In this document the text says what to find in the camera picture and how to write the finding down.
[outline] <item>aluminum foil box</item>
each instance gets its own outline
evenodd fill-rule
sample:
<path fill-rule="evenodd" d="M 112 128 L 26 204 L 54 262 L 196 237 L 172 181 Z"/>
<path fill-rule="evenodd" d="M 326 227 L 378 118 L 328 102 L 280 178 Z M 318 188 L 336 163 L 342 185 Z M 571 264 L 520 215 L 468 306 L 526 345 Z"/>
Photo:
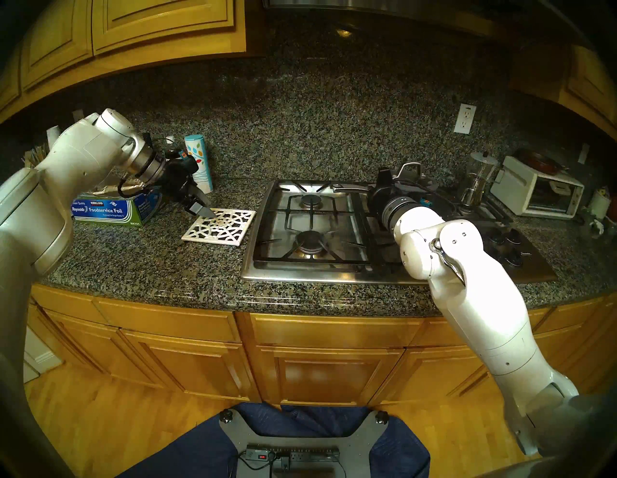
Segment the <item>aluminum foil box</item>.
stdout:
<path fill-rule="evenodd" d="M 80 194 L 71 205 L 77 221 L 90 221 L 121 226 L 143 226 L 161 207 L 162 194 L 153 190 L 129 199 L 96 194 Z"/>

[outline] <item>power strip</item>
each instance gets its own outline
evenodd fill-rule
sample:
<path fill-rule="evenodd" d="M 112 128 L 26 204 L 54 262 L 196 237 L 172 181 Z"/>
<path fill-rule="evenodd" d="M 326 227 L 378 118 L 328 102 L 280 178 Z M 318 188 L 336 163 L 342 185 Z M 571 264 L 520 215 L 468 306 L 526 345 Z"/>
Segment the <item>power strip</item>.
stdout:
<path fill-rule="evenodd" d="M 338 448 L 283 448 L 265 445 L 248 445 L 244 459 L 266 463 L 268 455 L 273 452 L 276 459 L 291 463 L 338 462 L 341 452 Z"/>

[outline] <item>navy blue fabric cover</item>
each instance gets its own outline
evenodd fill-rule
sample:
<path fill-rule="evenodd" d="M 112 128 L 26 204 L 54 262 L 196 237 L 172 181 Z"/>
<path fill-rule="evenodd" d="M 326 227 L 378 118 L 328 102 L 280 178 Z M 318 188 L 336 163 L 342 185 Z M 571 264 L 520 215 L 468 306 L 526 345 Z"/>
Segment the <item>navy blue fabric cover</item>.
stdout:
<path fill-rule="evenodd" d="M 234 408 L 255 433 L 268 437 L 345 437 L 369 413 L 364 407 L 289 405 L 283 405 L 281 412 L 266 403 L 241 403 Z M 228 463 L 235 463 L 235 455 L 216 415 L 119 476 L 227 478 Z M 371 478 L 428 478 L 430 459 L 407 425 L 391 416 L 369 455 Z"/>

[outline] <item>white decorative trivet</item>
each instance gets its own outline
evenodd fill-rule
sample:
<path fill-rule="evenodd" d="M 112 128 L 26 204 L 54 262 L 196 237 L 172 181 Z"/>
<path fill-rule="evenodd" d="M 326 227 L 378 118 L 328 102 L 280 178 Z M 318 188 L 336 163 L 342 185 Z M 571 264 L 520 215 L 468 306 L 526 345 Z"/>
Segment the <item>white decorative trivet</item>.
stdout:
<path fill-rule="evenodd" d="M 183 241 L 240 245 L 255 211 L 212 208 L 216 218 L 198 218 L 182 236 Z"/>

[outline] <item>burner cap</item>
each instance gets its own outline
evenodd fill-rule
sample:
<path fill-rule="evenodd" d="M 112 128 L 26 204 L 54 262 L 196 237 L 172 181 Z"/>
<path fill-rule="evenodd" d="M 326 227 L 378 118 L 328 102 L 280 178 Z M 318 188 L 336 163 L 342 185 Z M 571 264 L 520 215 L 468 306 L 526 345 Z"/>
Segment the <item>burner cap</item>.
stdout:
<path fill-rule="evenodd" d="M 505 238 L 512 244 L 521 243 L 521 233 L 519 233 L 516 229 L 511 229 L 510 232 L 506 234 Z"/>
<path fill-rule="evenodd" d="M 514 267 L 520 267 L 523 265 L 521 253 L 516 249 L 512 249 L 509 253 L 507 253 L 505 259 L 508 264 L 513 265 Z"/>
<path fill-rule="evenodd" d="M 323 234 L 318 233 L 317 231 L 304 231 L 296 236 L 296 244 L 298 249 L 300 249 L 300 251 L 304 254 L 319 254 L 324 249 L 322 245 L 324 243 L 325 238 L 323 237 Z"/>
<path fill-rule="evenodd" d="M 497 228 L 492 228 L 488 232 L 488 237 L 495 244 L 503 244 L 505 242 L 505 238 L 503 236 L 503 233 L 499 229 L 497 229 Z"/>
<path fill-rule="evenodd" d="M 300 205 L 309 209 L 313 206 L 313 209 L 315 209 L 321 205 L 321 196 L 318 194 L 305 194 L 300 200 Z"/>

